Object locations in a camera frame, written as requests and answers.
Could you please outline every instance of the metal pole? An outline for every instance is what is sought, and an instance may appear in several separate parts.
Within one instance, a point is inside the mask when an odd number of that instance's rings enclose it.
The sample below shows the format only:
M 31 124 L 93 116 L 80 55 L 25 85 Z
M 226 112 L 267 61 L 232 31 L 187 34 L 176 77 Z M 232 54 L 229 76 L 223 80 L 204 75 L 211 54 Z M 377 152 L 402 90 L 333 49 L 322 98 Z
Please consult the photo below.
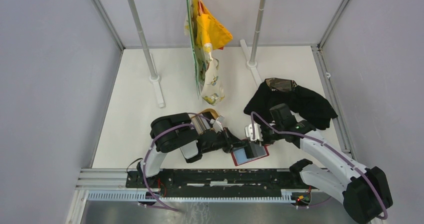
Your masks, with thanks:
M 131 9 L 132 18 L 134 19 L 135 26 L 137 27 L 138 37 L 140 38 L 141 46 L 143 47 L 144 56 L 147 61 L 148 69 L 150 71 L 150 78 L 155 80 L 158 78 L 155 66 L 153 65 L 152 57 L 150 56 L 149 46 L 146 42 L 145 33 L 143 32 L 142 23 L 140 22 L 139 14 L 134 0 L 128 0 L 129 8 Z
M 259 10 L 257 12 L 256 27 L 254 29 L 252 51 L 251 51 L 250 60 L 249 60 L 249 63 L 251 64 L 255 62 L 256 49 L 258 48 L 259 33 L 261 32 L 262 17 L 264 15 L 264 6 L 265 6 L 265 0 L 260 0 Z

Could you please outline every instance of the white bracket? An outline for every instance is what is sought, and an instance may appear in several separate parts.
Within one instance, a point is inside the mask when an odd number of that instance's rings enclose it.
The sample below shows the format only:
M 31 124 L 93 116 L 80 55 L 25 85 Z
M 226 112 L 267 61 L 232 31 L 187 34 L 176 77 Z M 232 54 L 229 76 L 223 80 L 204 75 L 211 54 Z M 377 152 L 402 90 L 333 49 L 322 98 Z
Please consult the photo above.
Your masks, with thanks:
M 244 39 L 240 40 L 240 46 L 241 46 L 241 49 L 243 50 L 244 56 L 246 57 L 246 67 L 247 69 L 250 70 L 256 86 L 259 87 L 259 85 L 262 83 L 262 79 L 261 79 L 261 76 L 259 75 L 258 68 L 257 68 L 258 62 L 254 61 L 254 63 L 251 63 L 249 61 L 251 57 L 251 51 L 249 50 L 248 45 L 246 44 L 246 41 Z
M 151 62 L 153 63 L 154 70 L 156 71 L 155 61 L 153 60 L 152 54 L 150 54 Z M 156 79 L 153 79 L 151 76 L 148 78 L 149 81 L 153 84 L 154 94 L 156 95 L 157 105 L 160 108 L 165 107 L 164 94 L 162 94 L 161 89 L 161 76 L 157 75 Z

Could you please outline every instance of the table surface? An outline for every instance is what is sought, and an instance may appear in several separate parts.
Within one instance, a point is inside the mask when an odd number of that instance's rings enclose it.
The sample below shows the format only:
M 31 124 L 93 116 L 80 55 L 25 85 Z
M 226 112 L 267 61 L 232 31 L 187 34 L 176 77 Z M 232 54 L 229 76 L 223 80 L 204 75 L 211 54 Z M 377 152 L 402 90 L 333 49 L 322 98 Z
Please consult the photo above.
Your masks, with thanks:
M 141 49 L 123 52 L 118 75 L 107 109 L 93 168 L 127 168 L 135 159 L 144 157 L 151 144 L 150 123 L 161 116 L 194 112 L 199 113 L 209 104 L 198 97 L 193 57 L 190 48 L 161 48 L 150 50 L 156 70 L 161 75 L 165 108 L 157 106 L 149 69 Z M 225 47 L 213 51 L 219 60 L 219 78 L 225 99 L 212 107 L 225 117 L 224 126 L 243 139 L 244 128 L 250 117 L 243 113 L 246 104 L 257 90 L 246 59 L 240 47 Z M 258 47 L 256 60 L 259 74 L 265 78 L 295 80 L 298 85 L 325 97 L 317 66 L 310 46 Z M 340 150 L 333 121 L 322 135 Z M 269 156 L 235 166 L 230 154 L 221 150 L 203 155 L 195 163 L 186 163 L 181 151 L 166 156 L 162 168 L 167 169 L 259 169 L 289 168 L 301 159 L 309 159 L 323 167 L 311 155 L 284 140 L 268 147 Z

